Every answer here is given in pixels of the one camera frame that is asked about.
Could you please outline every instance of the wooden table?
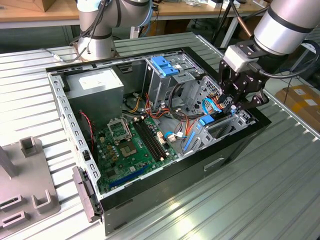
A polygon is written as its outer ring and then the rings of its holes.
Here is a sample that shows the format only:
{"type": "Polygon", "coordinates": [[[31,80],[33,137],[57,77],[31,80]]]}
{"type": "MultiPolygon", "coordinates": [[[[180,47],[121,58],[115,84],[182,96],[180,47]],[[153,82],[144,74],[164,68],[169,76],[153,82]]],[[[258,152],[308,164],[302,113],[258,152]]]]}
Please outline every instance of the wooden table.
{"type": "MultiPolygon", "coordinates": [[[[241,16],[247,16],[260,10],[261,7],[248,0],[246,4],[241,4],[238,11],[241,16]]],[[[220,13],[220,7],[211,7],[207,4],[201,6],[190,6],[185,2],[162,2],[159,4],[158,20],[177,20],[177,19],[206,19],[217,18],[220,13]]],[[[151,20],[156,19],[156,13],[153,13],[151,20]]],[[[75,0],[56,0],[47,12],[31,11],[13,6],[4,6],[0,9],[0,29],[12,28],[31,28],[48,26],[70,26],[79,25],[79,14],[75,0]]],[[[222,42],[225,47],[238,25],[234,17],[230,28],[222,42]]],[[[130,38],[138,36],[138,28],[131,28],[130,38]]]]}

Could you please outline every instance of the robotic arm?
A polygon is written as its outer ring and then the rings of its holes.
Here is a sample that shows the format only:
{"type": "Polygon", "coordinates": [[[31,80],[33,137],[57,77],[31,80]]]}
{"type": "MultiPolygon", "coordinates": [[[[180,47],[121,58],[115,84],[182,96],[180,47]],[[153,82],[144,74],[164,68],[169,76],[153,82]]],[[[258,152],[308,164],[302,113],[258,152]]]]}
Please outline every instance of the robotic arm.
{"type": "MultiPolygon", "coordinates": [[[[270,77],[283,79],[298,75],[279,77],[268,72],[276,71],[319,24],[319,9],[320,0],[273,0],[255,28],[254,37],[227,48],[219,66],[218,83],[224,94],[218,102],[231,95],[239,109],[261,106],[269,101],[262,89],[270,77]],[[250,102],[242,102],[248,93],[256,92],[250,102]]],[[[305,42],[316,49],[315,63],[319,46],[312,41],[305,42]]]]}
{"type": "MultiPolygon", "coordinates": [[[[238,13],[233,0],[229,4],[228,8],[238,13]]],[[[78,0],[77,8],[81,28],[76,39],[78,52],[87,60],[114,56],[112,28],[143,26],[152,16],[151,0],[78,0]]],[[[319,9],[320,0],[273,0],[251,40],[227,48],[219,66],[218,84],[224,94],[218,103],[228,96],[232,96],[232,104],[239,109],[268,103],[263,88],[269,78],[291,78],[302,72],[287,76],[271,74],[303,41],[316,49],[316,57],[308,66],[312,67],[319,58],[320,47],[304,39],[320,22],[319,9]],[[249,93],[257,94],[250,102],[244,101],[249,93]]],[[[239,14],[238,20],[251,36],[239,14]]]]}
{"type": "Polygon", "coordinates": [[[87,60],[114,57],[112,28],[138,27],[152,16],[152,0],[78,0],[78,52],[87,60]]]}

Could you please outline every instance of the cable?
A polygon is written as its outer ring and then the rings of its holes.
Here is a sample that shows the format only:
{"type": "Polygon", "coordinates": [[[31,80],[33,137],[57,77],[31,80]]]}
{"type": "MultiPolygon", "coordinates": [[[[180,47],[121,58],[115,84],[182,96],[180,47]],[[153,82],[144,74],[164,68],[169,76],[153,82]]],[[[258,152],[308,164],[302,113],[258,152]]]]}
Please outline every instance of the cable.
{"type": "Polygon", "coordinates": [[[90,128],[90,135],[91,135],[91,149],[92,152],[94,151],[94,133],[92,132],[92,127],[91,127],[91,121],[89,120],[88,116],[84,112],[80,112],[88,122],[89,128],[90,128]]]}
{"type": "Polygon", "coordinates": [[[106,2],[107,0],[102,0],[101,1],[101,5],[102,7],[100,7],[94,21],[91,23],[91,25],[83,32],[81,32],[81,34],[77,37],[75,37],[71,42],[70,42],[70,45],[72,43],[75,43],[76,41],[78,41],[80,38],[83,38],[83,37],[86,37],[88,35],[88,33],[90,33],[91,31],[95,30],[95,28],[97,27],[97,25],[102,21],[102,18],[103,18],[103,14],[104,14],[104,11],[106,9],[106,2]]]}
{"type": "MultiPolygon", "coordinates": [[[[184,85],[184,83],[182,84],[179,84],[177,83],[174,88],[172,89],[172,91],[170,92],[170,95],[169,95],[169,99],[168,99],[168,108],[169,108],[169,111],[170,113],[172,114],[172,116],[179,120],[179,121],[183,121],[185,120],[185,116],[182,115],[182,112],[181,111],[175,111],[174,108],[173,108],[173,105],[172,105],[172,99],[173,99],[173,96],[174,94],[184,85]]],[[[197,119],[199,117],[202,117],[203,114],[194,114],[194,115],[188,115],[188,119],[191,120],[191,119],[197,119]]]]}
{"type": "MultiPolygon", "coordinates": [[[[158,28],[158,19],[159,19],[159,10],[158,11],[155,11],[155,10],[153,10],[154,12],[155,12],[155,14],[156,14],[156,18],[155,18],[155,20],[153,20],[152,22],[150,22],[149,21],[149,23],[148,23],[148,29],[146,30],[146,32],[143,34],[143,36],[142,36],[142,38],[147,34],[147,32],[149,31],[149,28],[150,28],[150,25],[152,25],[152,24],[154,24],[155,22],[156,22],[156,26],[155,26],[155,32],[157,32],[157,28],[158,28]]],[[[146,27],[146,25],[145,26],[143,26],[141,29],[140,29],[140,31],[139,31],[139,34],[138,34],[138,37],[140,38],[140,36],[141,36],[141,34],[142,34],[142,32],[143,32],[143,30],[144,30],[144,28],[146,27]]]]}
{"type": "Polygon", "coordinates": [[[64,26],[61,26],[61,28],[62,28],[62,31],[63,31],[65,43],[68,45],[68,44],[69,44],[69,41],[67,40],[67,36],[66,36],[66,33],[65,33],[64,26]]]}
{"type": "Polygon", "coordinates": [[[286,104],[286,100],[287,100],[287,96],[288,96],[288,92],[289,92],[289,86],[291,84],[291,81],[294,77],[291,77],[289,83],[288,83],[288,86],[286,87],[286,93],[285,93],[285,97],[284,97],[284,101],[283,101],[283,104],[286,104]]]}
{"type": "Polygon", "coordinates": [[[149,31],[150,29],[150,22],[148,23],[148,28],[146,29],[146,31],[144,32],[144,34],[142,35],[142,38],[147,34],[147,32],[149,31]]]}
{"type": "Polygon", "coordinates": [[[302,42],[303,44],[310,44],[314,47],[315,49],[315,57],[314,59],[311,61],[311,63],[309,65],[307,65],[305,68],[296,71],[295,73],[292,74],[288,74],[288,75],[283,75],[283,76],[279,76],[279,75],[275,75],[275,74],[271,74],[269,72],[264,71],[262,68],[258,69],[258,70],[254,70],[255,72],[258,72],[260,75],[266,76],[268,78],[272,78],[272,79],[289,79],[289,78],[293,78],[296,77],[300,74],[302,74],[303,72],[307,71],[308,69],[312,68],[318,61],[319,56],[320,56],[320,46],[312,41],[312,40],[303,40],[302,42]]]}
{"type": "Polygon", "coordinates": [[[174,135],[174,136],[176,136],[176,137],[178,137],[178,138],[183,138],[183,139],[186,139],[186,138],[187,138],[186,136],[179,136],[179,135],[173,133],[172,131],[166,132],[166,133],[164,134],[164,138],[166,139],[166,138],[168,137],[168,135],[170,135],[170,134],[172,134],[172,135],[174,135]]]}
{"type": "Polygon", "coordinates": [[[260,9],[259,11],[256,11],[256,12],[254,12],[254,13],[248,15],[248,16],[245,16],[245,17],[243,18],[243,21],[247,21],[247,20],[249,20],[249,19],[252,18],[252,17],[255,17],[255,16],[259,15],[259,14],[264,13],[265,11],[268,10],[268,8],[269,8],[269,6],[266,6],[265,8],[262,8],[262,9],[260,9]]]}
{"type": "Polygon", "coordinates": [[[136,105],[135,105],[135,108],[134,108],[134,109],[132,109],[131,111],[129,111],[130,113],[134,113],[134,112],[136,112],[136,111],[138,110],[139,102],[140,102],[140,97],[138,97],[138,98],[136,99],[136,105]]]}
{"type": "Polygon", "coordinates": [[[212,108],[213,108],[213,110],[214,110],[215,112],[218,112],[218,113],[221,113],[221,112],[222,112],[222,110],[221,110],[218,106],[216,106],[216,104],[214,103],[214,101],[213,101],[211,98],[207,98],[207,97],[206,97],[206,98],[203,99],[203,101],[202,101],[202,109],[203,109],[203,111],[204,111],[205,114],[209,114],[209,112],[208,112],[208,110],[207,110],[207,108],[206,108],[206,101],[211,104],[211,106],[212,106],[212,108]]]}
{"type": "Polygon", "coordinates": [[[76,60],[78,60],[80,57],[81,57],[81,55],[87,50],[87,48],[89,47],[89,44],[90,44],[90,42],[91,42],[91,40],[92,40],[92,37],[93,37],[93,35],[95,34],[95,31],[96,31],[96,28],[97,28],[97,25],[101,22],[101,20],[102,20],[102,17],[103,17],[103,13],[104,13],[104,9],[105,9],[105,7],[106,7],[106,0],[104,0],[103,1],[103,7],[101,7],[101,9],[100,9],[100,11],[98,12],[98,14],[97,14],[97,16],[96,16],[96,18],[94,19],[94,21],[93,21],[93,23],[91,24],[91,26],[92,26],[92,31],[91,31],[91,34],[90,34],[90,36],[89,36],[89,40],[88,40],[88,43],[87,43],[87,45],[83,48],[83,50],[78,54],[78,56],[76,56],[75,58],[73,58],[73,59],[71,59],[71,60],[64,60],[63,58],[61,58],[58,54],[55,54],[55,53],[53,53],[53,52],[51,52],[51,51],[49,51],[48,49],[46,49],[46,48],[40,48],[41,50],[44,50],[44,51],[46,51],[46,52],[48,52],[48,53],[50,53],[56,60],[58,60],[59,62],[63,62],[63,63],[73,63],[74,61],[76,61],[76,60]]]}
{"type": "Polygon", "coordinates": [[[244,32],[247,34],[247,36],[249,38],[251,38],[251,36],[253,35],[252,32],[249,30],[249,28],[247,27],[247,25],[245,24],[244,20],[242,19],[242,17],[240,16],[235,4],[234,4],[234,1],[233,0],[230,0],[229,1],[229,4],[231,5],[233,11],[234,11],[234,14],[236,16],[236,19],[238,20],[240,26],[242,27],[242,29],[244,30],[244,32]]]}
{"type": "MultiPolygon", "coordinates": [[[[223,3],[221,3],[221,7],[220,7],[220,12],[219,12],[218,19],[220,18],[220,14],[221,14],[221,11],[222,11],[222,6],[223,6],[223,3]]],[[[225,9],[225,12],[224,12],[224,14],[223,14],[223,16],[222,16],[221,21],[219,21],[219,27],[218,27],[218,29],[217,29],[215,32],[212,32],[211,43],[212,43],[213,45],[215,44],[215,42],[216,42],[216,40],[217,40],[217,37],[218,37],[218,35],[219,35],[219,32],[221,31],[221,29],[222,29],[222,27],[223,27],[223,25],[224,25],[224,23],[225,23],[225,21],[226,21],[226,19],[227,19],[227,15],[228,15],[228,13],[229,13],[229,11],[230,11],[230,8],[231,8],[231,5],[230,5],[230,3],[229,3],[228,6],[227,6],[226,9],[225,9]]]]}

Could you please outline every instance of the green motherboard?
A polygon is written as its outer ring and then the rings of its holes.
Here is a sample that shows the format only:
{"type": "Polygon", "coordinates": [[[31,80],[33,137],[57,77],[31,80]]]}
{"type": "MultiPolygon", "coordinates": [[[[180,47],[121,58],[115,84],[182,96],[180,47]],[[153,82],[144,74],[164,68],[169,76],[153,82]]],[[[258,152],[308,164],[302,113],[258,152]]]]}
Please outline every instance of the green motherboard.
{"type": "Polygon", "coordinates": [[[109,127],[95,134],[97,166],[101,174],[97,184],[101,194],[178,158],[168,143],[150,144],[150,140],[158,141],[157,133],[160,131],[152,118],[145,119],[141,124],[144,126],[144,131],[146,129],[149,131],[147,134],[141,134],[136,122],[128,122],[127,129],[124,129],[121,123],[117,123],[111,126],[111,131],[109,127]],[[120,142],[114,140],[118,136],[126,135],[126,132],[131,134],[131,140],[128,140],[128,137],[120,142]],[[154,152],[151,152],[154,151],[155,145],[161,148],[160,151],[165,153],[165,157],[155,159],[154,152]]]}

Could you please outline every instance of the slotted metal table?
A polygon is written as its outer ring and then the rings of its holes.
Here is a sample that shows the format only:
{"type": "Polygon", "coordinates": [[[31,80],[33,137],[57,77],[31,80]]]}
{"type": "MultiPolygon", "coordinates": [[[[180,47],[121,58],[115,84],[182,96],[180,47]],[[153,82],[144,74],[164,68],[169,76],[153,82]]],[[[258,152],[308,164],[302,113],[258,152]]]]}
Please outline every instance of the slotted metal table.
{"type": "MultiPolygon", "coordinates": [[[[214,69],[221,54],[193,33],[115,42],[121,56],[191,47],[214,69]]],[[[65,59],[72,47],[52,49],[65,59]]],[[[45,68],[60,65],[42,50],[0,55],[0,145],[41,139],[61,211],[9,236],[102,240],[88,223],[72,180],[76,165],[60,123],[45,68]]],[[[277,100],[260,107],[272,124],[235,160],[108,239],[310,239],[320,235],[320,141],[277,100]]]]}

